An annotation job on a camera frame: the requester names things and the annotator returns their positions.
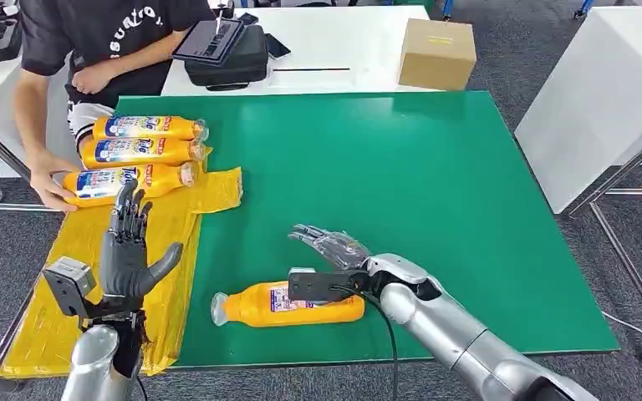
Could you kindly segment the person's right hand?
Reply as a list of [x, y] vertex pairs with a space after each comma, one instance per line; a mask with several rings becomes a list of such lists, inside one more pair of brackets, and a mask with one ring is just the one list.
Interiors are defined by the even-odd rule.
[[78, 166], [45, 149], [28, 151], [26, 166], [30, 169], [30, 185], [45, 206], [62, 212], [78, 209], [65, 200], [74, 197], [74, 194], [54, 180], [55, 174], [79, 172]]

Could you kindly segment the person's left hand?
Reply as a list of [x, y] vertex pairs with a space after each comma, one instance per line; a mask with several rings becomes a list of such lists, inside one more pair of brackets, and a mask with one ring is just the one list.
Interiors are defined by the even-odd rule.
[[71, 85], [81, 94], [97, 94], [104, 89], [116, 71], [109, 60], [86, 67], [74, 74]]

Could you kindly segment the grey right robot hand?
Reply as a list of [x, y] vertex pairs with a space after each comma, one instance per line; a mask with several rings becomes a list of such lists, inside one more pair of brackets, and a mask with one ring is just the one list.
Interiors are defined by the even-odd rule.
[[337, 270], [365, 269], [369, 249], [344, 231], [328, 231], [316, 226], [294, 225], [288, 238], [313, 248]]

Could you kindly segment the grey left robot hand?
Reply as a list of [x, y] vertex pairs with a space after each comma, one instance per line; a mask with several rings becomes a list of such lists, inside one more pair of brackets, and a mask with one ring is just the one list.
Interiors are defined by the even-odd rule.
[[147, 262], [146, 231], [152, 203], [141, 203], [144, 194], [133, 179], [115, 197], [99, 262], [99, 284], [107, 299], [142, 303], [180, 262], [184, 250], [180, 242], [171, 243], [158, 261]]

